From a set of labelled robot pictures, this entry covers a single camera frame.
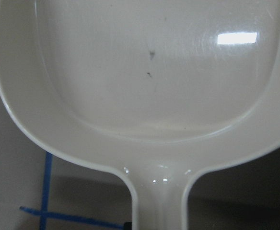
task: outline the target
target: blue tape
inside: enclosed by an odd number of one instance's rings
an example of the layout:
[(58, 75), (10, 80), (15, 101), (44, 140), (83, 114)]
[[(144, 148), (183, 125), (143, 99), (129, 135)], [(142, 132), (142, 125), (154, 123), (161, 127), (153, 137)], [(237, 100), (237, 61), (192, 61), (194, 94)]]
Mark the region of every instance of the blue tape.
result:
[(112, 229), (123, 229), (123, 225), (109, 223), (101, 220), (96, 220), (93, 218), (86, 218), (86, 217), (80, 217), (80, 216), (73, 216), (73, 215), (67, 215), (57, 212), (43, 212), (39, 211), (33, 208), (28, 207), (20, 207), (20, 210), (27, 212), (34, 216), (44, 216), (45, 218), (52, 218), (52, 219), (60, 219), (65, 221), (72, 221), (77, 223), (84, 223), (84, 224), (91, 224), (91, 225), (97, 225), (101, 227), (106, 228), (112, 228)]
[[(50, 176), (52, 172), (52, 159), (53, 155), (49, 152), (46, 152), (45, 156), (45, 167), (44, 167), (44, 179), (43, 179), (43, 191), (42, 191), (42, 204), (41, 212), (47, 212), (48, 208), (48, 198), (49, 198), (49, 188), (50, 188)], [(40, 230), (46, 230), (47, 217), (41, 215), (40, 218)]]

